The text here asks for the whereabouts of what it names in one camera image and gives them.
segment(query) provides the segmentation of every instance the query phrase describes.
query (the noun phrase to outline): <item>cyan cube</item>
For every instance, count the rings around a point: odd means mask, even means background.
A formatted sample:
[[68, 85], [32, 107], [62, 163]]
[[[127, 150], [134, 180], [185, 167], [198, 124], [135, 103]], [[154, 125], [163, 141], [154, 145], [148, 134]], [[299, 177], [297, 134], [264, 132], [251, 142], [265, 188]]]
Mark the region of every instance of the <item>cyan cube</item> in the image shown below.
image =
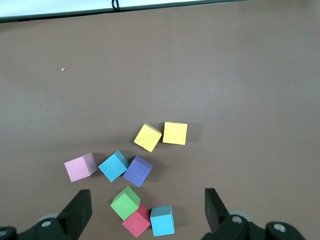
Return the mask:
[[175, 222], [171, 205], [152, 208], [150, 220], [154, 237], [175, 233]]
[[105, 160], [99, 169], [102, 173], [113, 182], [117, 177], [123, 174], [129, 167], [129, 162], [125, 156], [118, 150], [107, 160]]

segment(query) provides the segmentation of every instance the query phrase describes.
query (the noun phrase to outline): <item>cube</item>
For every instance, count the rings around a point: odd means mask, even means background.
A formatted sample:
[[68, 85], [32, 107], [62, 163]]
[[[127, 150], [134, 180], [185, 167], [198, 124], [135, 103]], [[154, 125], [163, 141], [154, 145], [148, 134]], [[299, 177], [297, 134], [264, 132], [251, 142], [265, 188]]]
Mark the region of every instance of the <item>cube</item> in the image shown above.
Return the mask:
[[150, 220], [154, 237], [175, 233], [175, 222], [171, 205], [152, 208]]
[[152, 152], [159, 142], [161, 136], [162, 132], [145, 123], [133, 142], [149, 152]]
[[151, 172], [151, 169], [151, 163], [139, 156], [135, 156], [128, 169], [124, 173], [123, 178], [140, 188]]
[[139, 237], [150, 225], [150, 211], [140, 203], [139, 208], [122, 225], [136, 238]]
[[87, 153], [64, 163], [71, 182], [91, 176], [98, 170], [94, 156]]
[[126, 220], [139, 208], [139, 205], [140, 198], [129, 186], [127, 186], [115, 196], [111, 203], [111, 208], [122, 220]]
[[118, 150], [105, 160], [99, 169], [103, 174], [113, 182], [117, 177], [123, 174], [129, 167], [129, 162], [125, 156]]
[[188, 124], [166, 121], [164, 123], [163, 143], [186, 145]]

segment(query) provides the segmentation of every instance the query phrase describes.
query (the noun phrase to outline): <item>red cube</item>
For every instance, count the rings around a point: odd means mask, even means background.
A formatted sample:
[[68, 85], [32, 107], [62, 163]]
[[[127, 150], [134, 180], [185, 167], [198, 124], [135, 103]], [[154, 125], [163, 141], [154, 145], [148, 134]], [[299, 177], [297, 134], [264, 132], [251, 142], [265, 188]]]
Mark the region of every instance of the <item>red cube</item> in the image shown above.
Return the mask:
[[122, 225], [137, 238], [151, 225], [150, 211], [140, 203], [139, 208]]

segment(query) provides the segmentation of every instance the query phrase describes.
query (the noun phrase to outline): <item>yellow cube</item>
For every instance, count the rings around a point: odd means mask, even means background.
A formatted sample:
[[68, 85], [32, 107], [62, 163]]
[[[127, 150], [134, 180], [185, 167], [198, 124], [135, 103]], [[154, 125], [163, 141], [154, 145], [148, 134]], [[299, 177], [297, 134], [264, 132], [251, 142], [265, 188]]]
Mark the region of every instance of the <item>yellow cube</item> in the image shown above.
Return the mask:
[[188, 124], [166, 121], [164, 123], [163, 143], [186, 145]]
[[159, 142], [161, 136], [162, 132], [145, 123], [133, 142], [149, 152], [152, 152]]

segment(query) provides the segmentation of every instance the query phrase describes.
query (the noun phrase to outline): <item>pink cube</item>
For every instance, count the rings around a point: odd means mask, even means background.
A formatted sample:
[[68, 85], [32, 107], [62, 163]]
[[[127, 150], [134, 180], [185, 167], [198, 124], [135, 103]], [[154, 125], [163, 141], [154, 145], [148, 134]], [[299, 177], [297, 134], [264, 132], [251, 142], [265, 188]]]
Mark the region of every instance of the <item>pink cube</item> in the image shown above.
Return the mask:
[[98, 170], [92, 152], [64, 163], [71, 182], [91, 176]]
[[150, 211], [140, 203], [139, 208], [122, 225], [137, 238], [151, 225]]

